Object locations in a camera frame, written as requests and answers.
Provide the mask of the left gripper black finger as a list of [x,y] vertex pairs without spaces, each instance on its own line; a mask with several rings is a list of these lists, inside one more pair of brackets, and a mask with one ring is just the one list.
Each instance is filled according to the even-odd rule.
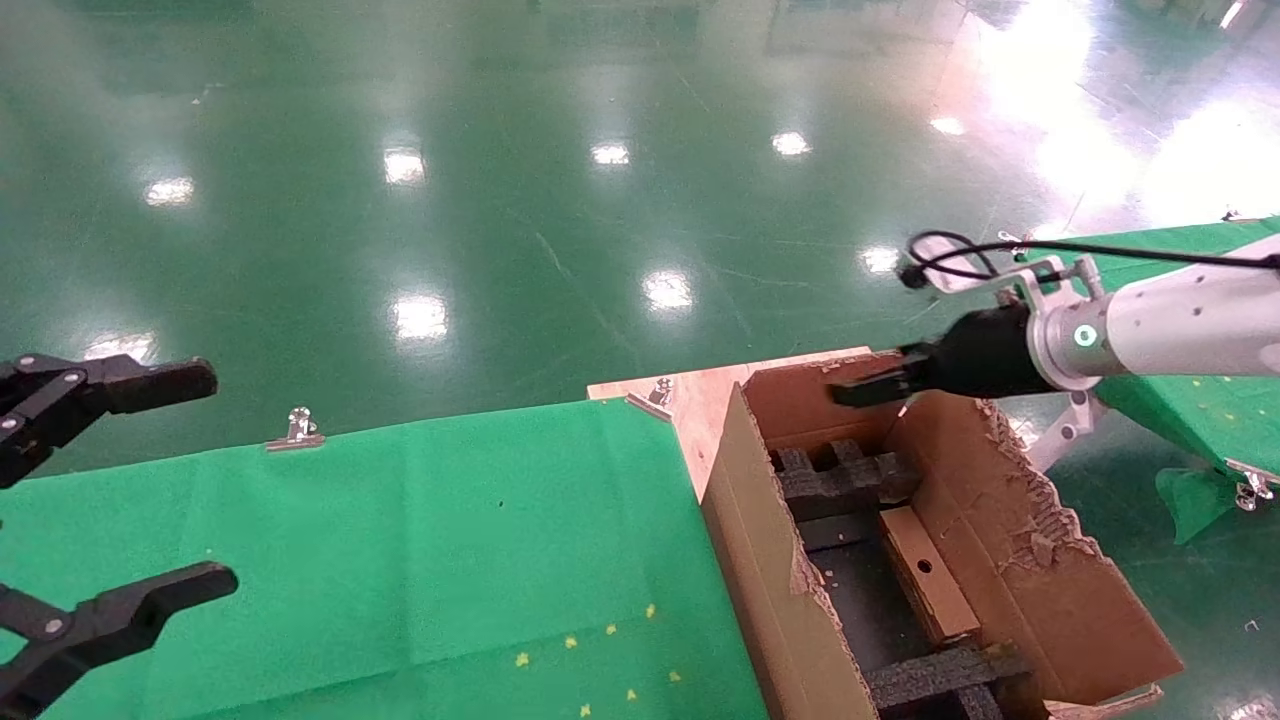
[[1,365],[1,487],[12,488],[108,414],[211,397],[212,365],[146,366],[127,354],[72,361],[28,354]]
[[92,670],[150,651],[177,614],[234,594],[227,565],[196,562],[63,610],[1,587],[1,625],[24,639],[1,669],[1,715],[37,719]]

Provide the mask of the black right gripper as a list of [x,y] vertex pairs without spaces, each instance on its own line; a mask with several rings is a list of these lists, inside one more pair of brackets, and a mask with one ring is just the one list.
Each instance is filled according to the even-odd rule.
[[899,346],[901,368],[832,383],[829,398],[845,407],[878,407],[924,389],[972,398],[1046,395],[1048,382],[1030,352],[1029,322],[1025,305],[968,313],[931,342]]

